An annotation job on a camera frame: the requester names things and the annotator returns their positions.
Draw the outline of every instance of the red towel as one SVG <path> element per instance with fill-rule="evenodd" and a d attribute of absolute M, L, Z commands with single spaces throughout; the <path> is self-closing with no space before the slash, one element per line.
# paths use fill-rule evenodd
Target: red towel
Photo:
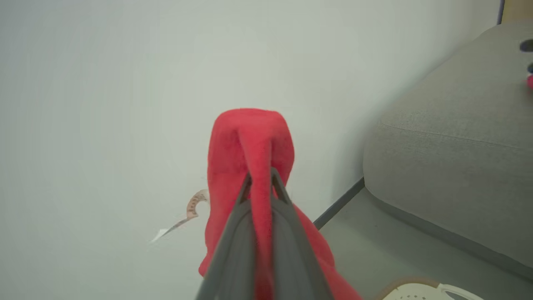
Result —
<path fill-rule="evenodd" d="M 207 255 L 199 272 L 205 275 L 248 172 L 252 177 L 250 197 L 257 237 L 255 295 L 272 300 L 272 216 L 270 167 L 287 184 L 294 162 L 294 147 L 285 119 L 260 109 L 235 109 L 221 114 L 213 125 L 209 142 L 207 183 L 211 212 L 205 229 Z M 309 242 L 336 300 L 361 299 L 336 272 L 333 254 L 313 223 L 295 207 Z"/>

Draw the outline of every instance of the sofa cushion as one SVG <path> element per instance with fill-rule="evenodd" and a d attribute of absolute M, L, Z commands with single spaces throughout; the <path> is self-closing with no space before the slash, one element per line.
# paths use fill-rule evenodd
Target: sofa cushion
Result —
<path fill-rule="evenodd" d="M 364 174 L 380 200 L 533 279 L 533 54 L 519 49 L 532 37 L 533 21 L 496 26 L 391 105 Z"/>

